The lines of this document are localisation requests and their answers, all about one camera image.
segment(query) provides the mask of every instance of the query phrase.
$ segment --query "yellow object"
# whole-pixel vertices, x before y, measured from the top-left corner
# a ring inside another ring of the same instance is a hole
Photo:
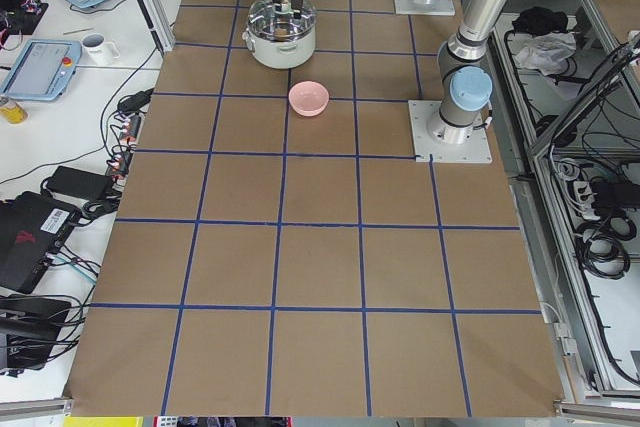
[[[27,120],[27,111],[8,97],[0,97],[0,114],[10,124],[19,124]]]
[[[64,427],[142,427],[142,417],[65,417]]]

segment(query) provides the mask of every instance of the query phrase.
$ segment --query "white cloth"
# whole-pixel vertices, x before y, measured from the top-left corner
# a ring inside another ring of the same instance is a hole
[[[547,34],[531,39],[514,60],[522,69],[539,70],[543,75],[559,74],[566,70],[566,59],[575,51],[573,34]]]

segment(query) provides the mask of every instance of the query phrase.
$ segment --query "pot handle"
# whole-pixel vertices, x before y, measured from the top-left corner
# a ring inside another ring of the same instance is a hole
[[[256,51],[256,41],[253,40],[253,38],[249,34],[248,30],[245,30],[242,33],[242,40],[244,40],[246,42],[247,49],[249,49],[249,52],[251,52],[253,54]]]
[[[298,50],[298,44],[287,45],[286,47],[278,47],[278,52],[281,54],[293,54],[296,50]]]

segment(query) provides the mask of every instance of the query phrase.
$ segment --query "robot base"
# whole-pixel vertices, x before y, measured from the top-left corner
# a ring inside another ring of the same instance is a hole
[[[427,121],[440,108],[440,101],[409,101],[413,150],[417,162],[433,161],[443,164],[490,164],[491,151],[484,129],[474,130],[471,137],[461,145],[447,145],[438,142],[427,132]],[[476,124],[482,123],[478,114]]]
[[[456,9],[453,0],[435,0],[432,4],[423,5],[412,0],[393,0],[396,5],[396,14],[413,15],[443,15],[453,16]]]

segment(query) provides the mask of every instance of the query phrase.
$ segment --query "pot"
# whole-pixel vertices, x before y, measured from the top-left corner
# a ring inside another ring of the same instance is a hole
[[[301,18],[295,19],[288,2],[278,12],[272,0],[258,0],[249,9],[242,38],[261,64],[274,69],[297,67],[316,48],[316,9],[305,0]]]

